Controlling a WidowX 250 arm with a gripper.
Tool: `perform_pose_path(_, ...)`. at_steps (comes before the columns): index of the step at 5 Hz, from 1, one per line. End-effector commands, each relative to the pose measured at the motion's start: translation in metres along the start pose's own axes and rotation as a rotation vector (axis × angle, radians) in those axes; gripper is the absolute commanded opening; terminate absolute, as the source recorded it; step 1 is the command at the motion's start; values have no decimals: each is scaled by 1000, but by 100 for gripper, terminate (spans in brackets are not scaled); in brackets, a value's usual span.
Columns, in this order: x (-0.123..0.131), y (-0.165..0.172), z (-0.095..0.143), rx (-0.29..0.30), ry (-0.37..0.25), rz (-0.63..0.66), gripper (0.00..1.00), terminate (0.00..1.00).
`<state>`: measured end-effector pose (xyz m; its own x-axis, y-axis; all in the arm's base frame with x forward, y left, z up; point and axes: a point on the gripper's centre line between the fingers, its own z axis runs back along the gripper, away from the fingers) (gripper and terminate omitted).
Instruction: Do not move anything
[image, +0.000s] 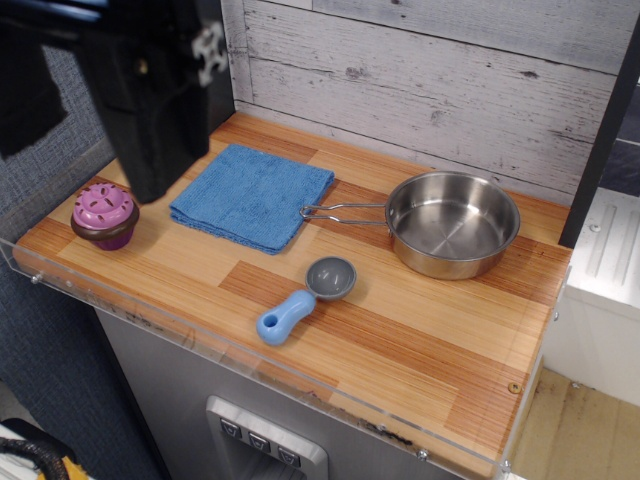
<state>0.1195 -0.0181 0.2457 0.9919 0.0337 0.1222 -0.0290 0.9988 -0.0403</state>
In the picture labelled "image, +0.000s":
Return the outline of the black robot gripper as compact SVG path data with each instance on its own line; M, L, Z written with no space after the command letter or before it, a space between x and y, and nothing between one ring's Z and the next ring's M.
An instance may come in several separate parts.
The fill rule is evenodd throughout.
M217 1L5 1L1 5L1 153L65 118L43 47L71 51L141 203L161 198L209 149L231 113Z

